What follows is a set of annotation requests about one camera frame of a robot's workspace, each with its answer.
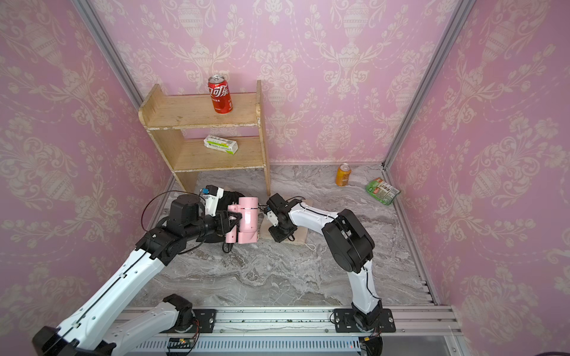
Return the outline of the green snack packet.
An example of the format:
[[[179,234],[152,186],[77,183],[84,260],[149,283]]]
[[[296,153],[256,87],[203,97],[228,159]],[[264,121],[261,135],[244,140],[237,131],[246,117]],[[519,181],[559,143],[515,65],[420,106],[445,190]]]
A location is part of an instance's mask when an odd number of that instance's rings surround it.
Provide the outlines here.
[[[376,178],[366,185],[367,193],[380,203],[389,206],[393,203],[401,191],[390,185],[382,178]]]

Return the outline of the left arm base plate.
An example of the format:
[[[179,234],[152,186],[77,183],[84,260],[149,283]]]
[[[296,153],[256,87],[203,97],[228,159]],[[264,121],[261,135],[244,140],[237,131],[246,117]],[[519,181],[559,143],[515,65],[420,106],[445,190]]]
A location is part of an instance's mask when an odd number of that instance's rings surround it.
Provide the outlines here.
[[[212,334],[217,310],[216,309],[193,309],[179,312],[174,326],[162,331],[162,333],[190,333]]]

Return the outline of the beige pouch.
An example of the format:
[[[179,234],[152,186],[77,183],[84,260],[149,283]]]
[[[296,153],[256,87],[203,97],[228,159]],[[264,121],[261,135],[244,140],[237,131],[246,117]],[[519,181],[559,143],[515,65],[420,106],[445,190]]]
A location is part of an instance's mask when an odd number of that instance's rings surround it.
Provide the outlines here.
[[[273,238],[271,237],[268,228],[271,226],[270,222],[268,221],[268,219],[266,218],[266,207],[267,204],[265,206],[262,207],[262,213],[263,215],[263,219],[262,219],[262,223],[261,223],[261,228],[260,228],[260,232],[259,232],[259,237],[263,240],[273,240]],[[307,235],[308,235],[308,228],[297,225],[298,229],[296,230],[296,232],[294,233],[295,236],[295,241],[289,241],[289,240],[285,240],[282,243],[286,243],[286,244],[293,244],[296,246],[303,246],[306,244],[307,242]]]

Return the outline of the red cola can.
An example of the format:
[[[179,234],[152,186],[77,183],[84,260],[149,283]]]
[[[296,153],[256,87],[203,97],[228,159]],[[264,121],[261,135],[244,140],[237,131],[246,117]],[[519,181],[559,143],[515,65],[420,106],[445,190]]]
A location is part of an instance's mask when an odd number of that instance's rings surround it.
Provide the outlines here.
[[[220,74],[211,76],[208,80],[208,89],[216,113],[228,114],[233,110],[229,85],[224,76]]]

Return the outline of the aluminium front rail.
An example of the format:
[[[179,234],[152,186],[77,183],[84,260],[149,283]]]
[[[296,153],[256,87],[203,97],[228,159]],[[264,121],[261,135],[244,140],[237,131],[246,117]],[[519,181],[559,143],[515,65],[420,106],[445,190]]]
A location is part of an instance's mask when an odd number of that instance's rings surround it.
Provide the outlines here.
[[[217,335],[239,340],[253,337],[324,339],[333,336],[443,336],[459,337],[462,330],[455,314],[446,306],[395,306],[396,332],[337,333],[330,321],[331,306],[301,307],[220,307],[217,308],[212,334],[190,334],[202,341]],[[161,302],[156,307],[127,308],[117,313],[103,313],[82,308],[61,329],[70,341],[78,341],[83,349],[95,349],[100,342],[115,344],[114,354],[124,355],[163,330],[174,326],[179,312],[193,310]]]

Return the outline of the black drawstring pouch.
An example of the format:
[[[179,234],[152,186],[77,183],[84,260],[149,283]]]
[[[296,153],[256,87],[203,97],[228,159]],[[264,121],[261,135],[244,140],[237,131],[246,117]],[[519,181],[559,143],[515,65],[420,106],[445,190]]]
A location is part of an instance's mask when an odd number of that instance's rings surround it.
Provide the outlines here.
[[[243,197],[242,193],[237,191],[224,191],[224,197],[218,203],[218,209],[214,217],[219,217],[221,212],[225,212],[229,206],[237,205],[239,198]],[[223,230],[221,232],[215,232],[210,234],[204,240],[204,243],[221,243],[226,241],[226,235],[230,233],[230,230]]]

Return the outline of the wooden two-tier shelf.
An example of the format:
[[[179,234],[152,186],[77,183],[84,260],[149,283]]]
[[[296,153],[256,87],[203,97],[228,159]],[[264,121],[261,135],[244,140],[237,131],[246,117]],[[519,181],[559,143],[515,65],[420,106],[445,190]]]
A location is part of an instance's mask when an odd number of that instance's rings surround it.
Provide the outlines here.
[[[206,94],[168,96],[155,84],[139,107],[138,117],[181,188],[194,191],[202,171],[262,169],[267,194],[271,194],[262,81],[256,82],[254,92],[233,94],[232,100],[232,112],[217,114]],[[186,131],[238,128],[256,128],[258,133],[229,136],[238,144],[233,155],[206,148],[201,138],[185,136]]]

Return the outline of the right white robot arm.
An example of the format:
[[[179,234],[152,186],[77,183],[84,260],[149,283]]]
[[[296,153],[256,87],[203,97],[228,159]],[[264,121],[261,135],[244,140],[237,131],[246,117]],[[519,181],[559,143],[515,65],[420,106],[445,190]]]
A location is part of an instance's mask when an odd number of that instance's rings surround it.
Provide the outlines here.
[[[357,216],[349,209],[328,212],[298,198],[285,200],[280,194],[270,197],[263,212],[277,243],[291,238],[298,228],[324,237],[334,261],[349,277],[356,324],[364,331],[377,328],[383,305],[373,280],[375,242]]]

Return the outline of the white green small box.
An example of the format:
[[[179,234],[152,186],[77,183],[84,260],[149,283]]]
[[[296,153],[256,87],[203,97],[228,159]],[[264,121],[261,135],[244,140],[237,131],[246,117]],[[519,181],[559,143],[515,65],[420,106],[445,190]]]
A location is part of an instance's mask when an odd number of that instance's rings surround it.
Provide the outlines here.
[[[203,143],[206,148],[222,151],[231,155],[235,154],[239,149],[236,141],[219,136],[209,135],[203,140]]]

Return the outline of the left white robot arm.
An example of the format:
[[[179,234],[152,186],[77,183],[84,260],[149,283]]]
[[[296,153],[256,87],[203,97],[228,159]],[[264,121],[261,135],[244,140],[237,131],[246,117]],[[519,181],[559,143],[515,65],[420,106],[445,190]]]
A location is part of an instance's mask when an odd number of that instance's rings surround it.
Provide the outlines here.
[[[169,215],[145,232],[123,265],[59,326],[42,327],[32,344],[38,355],[125,355],[164,331],[200,333],[200,320],[187,299],[171,294],[156,307],[125,323],[111,326],[136,294],[177,256],[189,253],[190,241],[221,243],[239,217],[230,210],[240,194],[213,186],[206,195],[183,194]]]

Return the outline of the orange drink can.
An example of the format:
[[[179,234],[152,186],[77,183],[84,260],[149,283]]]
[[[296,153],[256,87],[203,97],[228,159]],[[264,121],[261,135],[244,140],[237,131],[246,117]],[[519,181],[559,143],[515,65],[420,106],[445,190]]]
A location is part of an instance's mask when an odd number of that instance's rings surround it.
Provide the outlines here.
[[[335,177],[335,183],[339,187],[347,186],[350,179],[350,174],[352,170],[347,163],[342,163],[337,170]]]

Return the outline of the pink hair dryer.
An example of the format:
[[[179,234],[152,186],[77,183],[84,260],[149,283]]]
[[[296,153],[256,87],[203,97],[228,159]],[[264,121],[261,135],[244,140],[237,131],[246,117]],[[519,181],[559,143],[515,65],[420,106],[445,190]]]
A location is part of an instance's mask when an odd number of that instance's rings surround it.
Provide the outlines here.
[[[237,204],[229,205],[230,223],[235,223],[232,229],[225,234],[223,252],[230,253],[235,244],[257,243],[258,234],[258,198],[240,197]]]

